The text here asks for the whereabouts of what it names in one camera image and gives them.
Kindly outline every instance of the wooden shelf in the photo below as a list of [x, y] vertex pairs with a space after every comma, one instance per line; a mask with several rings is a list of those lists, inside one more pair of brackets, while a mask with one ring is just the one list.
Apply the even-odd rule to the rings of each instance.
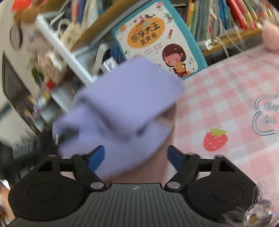
[[[255, 36], [258, 36], [258, 35], [261, 35], [262, 33], [262, 30], [261, 29], [248, 29], [248, 30], [245, 30], [244, 32], [241, 33], [241, 37], [243, 38], [243, 40], [245, 39], [249, 39], [249, 38], [252, 38], [252, 37], [255, 37]], [[230, 37], [235, 43], [238, 43], [239, 42], [239, 39], [238, 39], [238, 36], [237, 35], [232, 35]], [[222, 39], [222, 41], [224, 42], [224, 44], [226, 45], [226, 47], [228, 46], [231, 46], [232, 45], [232, 42], [229, 40], [228, 37], [225, 37]], [[203, 55], [204, 57], [208, 56], [208, 55], [211, 55], [217, 51], [220, 51], [222, 50], [223, 47], [221, 44], [219, 43], [216, 43], [213, 45], [213, 48], [211, 50], [208, 50], [208, 51], [203, 51]]]

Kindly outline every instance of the tablecloth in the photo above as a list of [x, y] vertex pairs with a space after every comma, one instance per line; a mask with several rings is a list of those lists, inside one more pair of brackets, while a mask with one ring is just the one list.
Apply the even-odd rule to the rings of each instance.
[[222, 154], [253, 181], [279, 186], [279, 54], [258, 46], [185, 80], [174, 146]]

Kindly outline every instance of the orange oval label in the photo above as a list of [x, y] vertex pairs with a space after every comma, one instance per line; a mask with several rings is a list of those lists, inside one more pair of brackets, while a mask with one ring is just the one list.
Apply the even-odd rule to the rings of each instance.
[[156, 42], [165, 30], [165, 22], [158, 17], [142, 19], [129, 32], [127, 43], [133, 48], [143, 48]]

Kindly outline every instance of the wall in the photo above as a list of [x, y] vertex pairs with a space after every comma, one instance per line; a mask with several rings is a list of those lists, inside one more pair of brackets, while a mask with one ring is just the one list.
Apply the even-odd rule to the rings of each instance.
[[[0, 4], [0, 63], [2, 62], [2, 52], [5, 51], [9, 61], [13, 65], [19, 77], [25, 83], [26, 87], [32, 94], [37, 94], [39, 88], [34, 82], [30, 70], [26, 68], [29, 63], [31, 54], [27, 51], [29, 44], [29, 35], [33, 33], [34, 25], [22, 25], [23, 30], [23, 45], [19, 51], [15, 51], [9, 40], [9, 33], [13, 24], [13, 13], [11, 6], [14, 0], [4, 0]], [[42, 48], [49, 48], [49, 46], [42, 41], [36, 41], [32, 46], [39, 46]], [[0, 107], [7, 102], [7, 99], [2, 90], [2, 78], [0, 79]], [[6, 117], [0, 122], [0, 139], [7, 141], [10, 144], [15, 144], [20, 141], [20, 136], [26, 136], [25, 130], [31, 132], [32, 130], [22, 120], [22, 118], [13, 109]]]

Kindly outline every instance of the teal book cover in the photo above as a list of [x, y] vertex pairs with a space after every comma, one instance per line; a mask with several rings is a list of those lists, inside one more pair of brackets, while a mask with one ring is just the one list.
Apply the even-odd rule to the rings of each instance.
[[126, 60], [141, 55], [182, 79], [207, 67], [191, 31], [169, 0], [146, 3], [112, 34]]

